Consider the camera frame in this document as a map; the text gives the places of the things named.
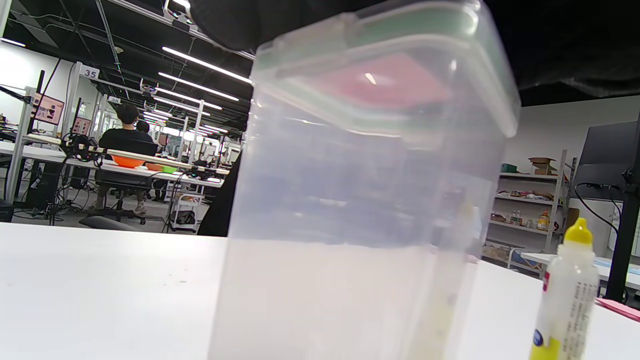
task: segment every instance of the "black shirt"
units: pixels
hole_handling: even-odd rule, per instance
[[[100,142],[98,144],[100,147],[111,150],[137,152],[126,149],[126,143],[128,140],[138,140],[150,143],[154,142],[149,134],[142,133],[138,130],[108,129],[104,134],[102,134],[102,138],[100,138]]]

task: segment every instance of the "yellow cap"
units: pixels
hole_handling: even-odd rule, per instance
[[[593,243],[593,235],[587,228],[587,220],[585,218],[578,218],[575,224],[566,231],[564,242],[567,241],[585,245],[591,245]]]

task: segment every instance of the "desk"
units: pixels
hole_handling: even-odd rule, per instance
[[[0,154],[12,155],[13,147],[14,147],[13,143],[0,142]],[[33,147],[33,146],[25,146],[24,152],[22,155],[27,159],[48,161],[52,163],[61,163],[66,156],[65,153],[62,151],[43,149],[43,148]],[[75,160],[75,159],[69,159],[67,161],[67,164],[73,165],[75,167],[92,168],[92,169],[96,168],[93,162],[84,163],[82,161]],[[131,174],[131,175],[139,175],[139,176],[150,176],[156,173],[154,171],[147,169],[146,167],[138,167],[135,169],[119,167],[118,165],[116,165],[114,161],[111,161],[111,160],[104,160],[102,169],[110,172],[119,172],[123,174]],[[160,173],[160,174],[154,175],[154,179],[176,181],[178,180],[178,175]],[[224,180],[221,180],[221,179],[203,181],[199,179],[192,179],[186,176],[183,176],[182,179],[180,179],[180,181],[186,184],[202,185],[202,186],[208,186],[211,188],[219,188],[224,183]]]
[[[19,224],[0,233],[3,359],[207,360],[225,239]],[[528,359],[542,283],[471,266],[455,359]],[[638,332],[595,306],[583,360],[634,358]]]
[[[532,260],[544,265],[549,265],[549,263],[551,263],[551,261],[557,256],[555,254],[537,254],[534,252],[524,252],[522,253],[520,256],[522,256],[523,259],[527,259],[527,260]],[[599,261],[608,261],[610,262],[610,259],[606,259],[606,258],[596,258],[596,260]],[[635,268],[639,268],[638,266],[635,265],[631,265],[631,267],[635,267]],[[601,281],[609,281],[609,270],[610,268],[607,266],[601,266],[601,265],[596,265],[596,268],[598,268],[598,273],[600,274],[600,280]],[[637,274],[631,274],[631,273],[627,273],[627,287],[633,290],[640,290],[640,275]]]

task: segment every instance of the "chair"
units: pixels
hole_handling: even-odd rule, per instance
[[[128,140],[110,149],[154,156],[156,155],[157,145],[141,140]],[[137,176],[99,170],[95,174],[96,184],[106,185],[114,189],[116,191],[116,198],[118,199],[118,202],[115,205],[115,209],[112,208],[96,210],[90,216],[111,216],[115,217],[115,220],[117,222],[121,221],[123,217],[137,218],[140,220],[141,225],[146,224],[147,219],[143,215],[138,215],[132,210],[122,209],[122,204],[124,203],[124,199],[132,193],[138,191],[147,192],[151,190],[151,184],[153,180],[154,179],[152,177],[148,176]]]
[[[134,213],[133,210],[124,210],[122,205],[124,203],[124,199],[132,193],[136,193],[138,191],[149,191],[151,189],[152,181],[152,177],[98,171],[95,174],[95,182],[98,185],[106,185],[114,189],[116,191],[116,199],[118,199],[118,202],[116,202],[115,209],[100,209],[96,210],[91,215],[115,217],[117,222],[121,221],[123,217],[137,218],[140,220],[140,225],[146,224],[147,218],[143,215]]]

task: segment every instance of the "clear plastic container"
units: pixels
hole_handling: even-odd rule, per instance
[[[338,15],[252,80],[210,359],[447,358],[520,107],[486,6]]]

